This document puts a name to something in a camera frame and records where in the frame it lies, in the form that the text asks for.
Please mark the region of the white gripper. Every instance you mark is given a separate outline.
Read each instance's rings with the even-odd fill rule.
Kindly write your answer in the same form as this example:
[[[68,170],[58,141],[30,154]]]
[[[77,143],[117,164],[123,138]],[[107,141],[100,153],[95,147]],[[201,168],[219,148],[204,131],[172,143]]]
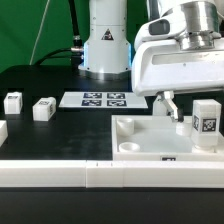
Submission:
[[[159,17],[139,29],[132,90],[160,97],[173,122],[183,114],[174,92],[224,88],[224,37],[215,0],[157,0]]]

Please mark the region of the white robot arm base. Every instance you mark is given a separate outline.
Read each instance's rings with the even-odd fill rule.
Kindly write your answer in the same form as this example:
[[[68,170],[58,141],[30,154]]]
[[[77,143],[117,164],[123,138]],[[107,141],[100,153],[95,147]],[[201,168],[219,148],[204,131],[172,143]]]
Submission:
[[[80,74],[98,80],[130,76],[131,44],[126,39],[127,0],[89,0],[90,35]]]

